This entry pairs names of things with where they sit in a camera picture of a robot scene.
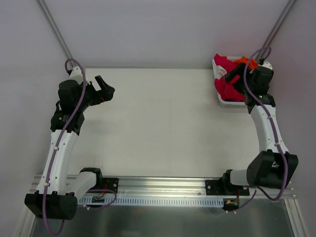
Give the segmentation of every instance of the purple cable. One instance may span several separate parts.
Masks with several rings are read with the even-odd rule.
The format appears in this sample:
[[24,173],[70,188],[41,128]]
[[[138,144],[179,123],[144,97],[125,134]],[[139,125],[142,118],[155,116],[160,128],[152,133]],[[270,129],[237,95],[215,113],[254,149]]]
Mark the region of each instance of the purple cable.
[[90,207],[90,210],[101,210],[103,208],[106,208],[106,207],[110,206],[112,203],[114,203],[117,200],[117,194],[114,191],[110,190],[110,189],[92,189],[92,190],[89,190],[88,193],[91,193],[91,192],[104,192],[104,191],[114,194],[114,199],[111,202],[109,202],[109,203],[107,203],[105,205],[102,205],[101,207]]
[[262,191],[263,194],[264,194],[269,200],[271,200],[271,201],[277,201],[277,200],[279,200],[279,199],[281,198],[281,196],[283,195],[283,192],[284,192],[284,190],[285,190],[286,181],[287,181],[287,173],[288,173],[287,161],[286,161],[286,158],[285,158],[285,155],[284,155],[284,153],[283,153],[283,151],[282,151],[281,146],[278,144],[277,129],[276,129],[276,125],[275,125],[275,123],[274,123],[274,121],[273,121],[273,118],[271,117],[271,114],[270,114],[269,110],[267,109],[267,107],[251,92],[251,90],[250,90],[250,88],[249,88],[249,86],[248,86],[248,84],[247,84],[247,78],[246,78],[247,68],[248,68],[248,65],[249,65],[251,59],[252,59],[257,53],[261,52],[262,50],[266,50],[266,49],[269,50],[268,55],[266,56],[266,58],[267,58],[267,57],[269,56],[270,52],[271,52],[271,47],[269,47],[269,46],[268,46],[268,47],[263,47],[263,48],[258,49],[257,51],[255,51],[255,52],[249,57],[249,59],[248,59],[248,61],[247,61],[247,63],[246,63],[245,69],[244,69],[244,71],[243,71],[243,83],[244,83],[244,85],[245,85],[245,88],[246,88],[247,92],[251,95],[252,98],[254,98],[254,99],[258,102],[258,104],[259,104],[259,105],[264,109],[264,111],[266,112],[266,114],[267,114],[267,116],[268,116],[268,118],[269,118],[269,121],[270,121],[270,123],[271,123],[271,127],[272,127],[272,130],[273,130],[273,135],[274,135],[274,137],[275,137],[275,141],[276,141],[276,144],[277,144],[276,147],[277,147],[277,149],[278,149],[278,152],[281,154],[282,160],[283,160],[283,162],[284,162],[284,176],[283,176],[283,182],[282,182],[282,186],[281,186],[280,192],[279,192],[279,194],[278,194],[276,197],[270,197],[261,187],[258,187],[258,189],[259,189],[260,191]]
[[[61,130],[60,134],[59,134],[59,137],[57,139],[57,142],[56,142],[56,147],[59,146],[59,143],[60,143],[60,140],[67,128],[67,126],[69,125],[69,123],[71,122],[71,120],[74,118],[76,112],[78,111],[79,109],[79,106],[80,104],[82,103],[82,100],[83,100],[83,97],[84,97],[84,93],[85,93],[85,87],[86,87],[86,79],[85,79],[85,72],[84,72],[84,69],[83,67],[81,66],[81,64],[76,60],[76,59],[73,59],[73,58],[69,58],[65,61],[65,69],[66,71],[68,71],[68,68],[67,68],[67,64],[70,62],[70,61],[73,61],[74,63],[76,63],[78,65],[78,67],[80,68],[81,70],[81,74],[82,74],[82,78],[83,78],[83,88],[82,88],[82,93],[81,93],[81,96],[79,98],[79,101],[73,111],[73,113],[70,115],[69,119],[67,120],[67,122],[65,123],[63,129]],[[54,160],[55,160],[55,156],[56,156],[56,153],[57,153],[57,150],[54,150],[53,151],[53,155],[51,157],[51,160],[50,160],[50,163],[49,163],[49,167],[48,167],[48,170],[47,170],[47,175],[46,175],[46,180],[45,182],[46,183],[49,183],[49,177],[50,177],[50,173],[51,173],[51,169],[53,167],[53,163],[54,163]],[[44,194],[43,194],[43,203],[42,203],[42,211],[43,211],[43,219],[44,219],[44,223],[45,223],[45,227],[46,229],[48,230],[48,232],[53,235],[53,236],[58,236],[63,228],[64,228],[64,224],[65,224],[65,220],[62,221],[62,224],[61,224],[61,227],[60,227],[60,230],[57,232],[57,233],[54,233],[51,228],[49,227],[49,224],[48,224],[48,221],[47,221],[47,215],[46,215],[46,198],[47,198],[47,190],[48,190],[48,186],[45,186],[44,187]]]

